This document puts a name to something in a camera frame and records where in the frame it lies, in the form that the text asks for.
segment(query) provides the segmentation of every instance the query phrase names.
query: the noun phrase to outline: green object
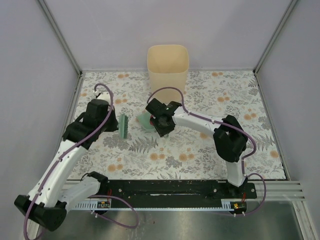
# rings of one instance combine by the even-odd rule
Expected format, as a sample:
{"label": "green object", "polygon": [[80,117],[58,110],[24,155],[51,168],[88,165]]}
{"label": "green object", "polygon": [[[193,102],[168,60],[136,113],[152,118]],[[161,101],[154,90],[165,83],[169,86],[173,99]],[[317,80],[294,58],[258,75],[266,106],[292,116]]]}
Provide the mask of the green object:
{"label": "green object", "polygon": [[154,126],[150,124],[150,117],[151,117],[151,114],[148,111],[146,111],[145,113],[140,114],[136,118],[138,119],[139,123],[145,130],[154,131],[156,129]]}
{"label": "green object", "polygon": [[128,116],[124,113],[119,117],[118,129],[120,138],[126,139],[128,137]]}

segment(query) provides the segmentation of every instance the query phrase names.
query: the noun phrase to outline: white wall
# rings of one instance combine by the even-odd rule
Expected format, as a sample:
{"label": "white wall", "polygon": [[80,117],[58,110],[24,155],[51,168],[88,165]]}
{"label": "white wall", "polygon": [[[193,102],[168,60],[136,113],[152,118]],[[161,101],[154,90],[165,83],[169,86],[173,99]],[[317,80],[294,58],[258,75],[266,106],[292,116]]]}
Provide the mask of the white wall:
{"label": "white wall", "polygon": [[146,69],[158,44],[192,69],[253,69],[290,0],[47,0],[83,70]]}
{"label": "white wall", "polygon": [[320,1],[300,1],[258,73],[294,180],[320,232]]}
{"label": "white wall", "polygon": [[35,0],[1,0],[0,23],[0,238],[18,240],[15,198],[51,162],[77,75]]}

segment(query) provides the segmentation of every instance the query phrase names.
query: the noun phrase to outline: floral pattern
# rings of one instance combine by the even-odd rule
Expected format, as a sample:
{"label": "floral pattern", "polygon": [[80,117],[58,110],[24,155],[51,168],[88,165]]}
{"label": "floral pattern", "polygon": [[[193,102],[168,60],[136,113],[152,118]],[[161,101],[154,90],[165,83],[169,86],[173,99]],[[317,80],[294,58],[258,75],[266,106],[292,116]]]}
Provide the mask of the floral pattern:
{"label": "floral pattern", "polygon": [[[151,94],[147,72],[87,72],[75,116],[86,110],[94,98],[93,87],[104,83],[114,93],[116,115],[129,118],[128,138],[105,132],[76,164],[69,179],[90,171],[110,179],[225,179],[225,162],[218,156],[212,138],[192,129],[176,126],[169,137],[146,131],[136,117],[145,112]],[[210,116],[235,116],[256,141],[257,151],[245,161],[247,174],[265,179],[285,179],[285,173],[271,132],[271,125],[251,71],[191,71],[184,92],[189,110]],[[246,153],[252,151],[247,143]]]}

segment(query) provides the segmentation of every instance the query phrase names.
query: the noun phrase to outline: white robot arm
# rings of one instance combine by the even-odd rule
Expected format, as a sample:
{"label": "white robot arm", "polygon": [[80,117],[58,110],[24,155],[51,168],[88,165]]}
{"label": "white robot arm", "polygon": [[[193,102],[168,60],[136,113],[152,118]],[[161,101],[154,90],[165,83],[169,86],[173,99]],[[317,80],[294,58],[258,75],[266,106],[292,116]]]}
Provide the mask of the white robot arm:
{"label": "white robot arm", "polygon": [[[32,200],[35,199],[28,218],[50,231],[56,230],[62,224],[67,213],[78,202],[91,195],[106,192],[104,188],[107,186],[108,178],[97,172],[89,173],[83,181],[67,191],[62,192],[62,188],[77,161],[87,152],[99,135],[103,132],[118,130],[115,109],[110,108],[109,102],[110,96],[104,92],[87,104],[86,111],[67,126],[59,149],[39,182],[27,195],[19,195],[14,201],[15,206],[26,215]],[[111,113],[105,124],[92,135],[104,122],[109,111]],[[68,152],[70,147],[89,135],[92,136]]]}
{"label": "white robot arm", "polygon": [[211,136],[214,139],[218,155],[225,160],[228,182],[236,187],[240,187],[244,183],[246,177],[242,171],[240,155],[247,147],[248,138],[232,128],[216,123],[225,122],[242,130],[235,117],[228,115],[221,119],[221,117],[212,117],[195,112],[190,114],[178,102],[172,101],[165,105],[156,98],[152,99],[145,109],[152,115],[150,122],[161,137],[173,131],[176,125]]}

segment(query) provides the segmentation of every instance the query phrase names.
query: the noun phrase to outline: plastic cup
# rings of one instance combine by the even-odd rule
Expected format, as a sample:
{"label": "plastic cup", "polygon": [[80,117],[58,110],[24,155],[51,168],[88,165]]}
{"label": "plastic cup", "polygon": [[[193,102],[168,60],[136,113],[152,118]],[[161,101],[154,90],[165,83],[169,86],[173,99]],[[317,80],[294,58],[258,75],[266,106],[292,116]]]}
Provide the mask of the plastic cup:
{"label": "plastic cup", "polygon": [[[185,91],[188,69],[188,50],[181,45],[155,45],[147,53],[147,67],[151,91],[163,87],[175,87]],[[164,89],[154,97],[162,103],[180,102],[181,95],[174,89]]]}

